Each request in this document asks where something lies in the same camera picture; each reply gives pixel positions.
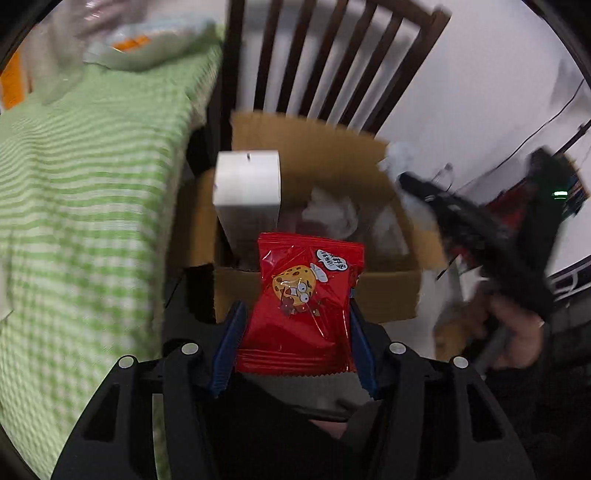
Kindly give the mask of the person's right hand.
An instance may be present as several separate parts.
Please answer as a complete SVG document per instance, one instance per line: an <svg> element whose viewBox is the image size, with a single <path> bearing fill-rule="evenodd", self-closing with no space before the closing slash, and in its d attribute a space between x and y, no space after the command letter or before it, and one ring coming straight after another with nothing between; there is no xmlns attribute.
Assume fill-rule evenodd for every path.
<svg viewBox="0 0 591 480"><path fill-rule="evenodd" d="M525 369L532 366L543 349L544 322L533 312L497 292L489 282L481 282L465 306L462 322L470 338L485 339L485 322L493 316L508 332L503 348L486 369Z"/></svg>

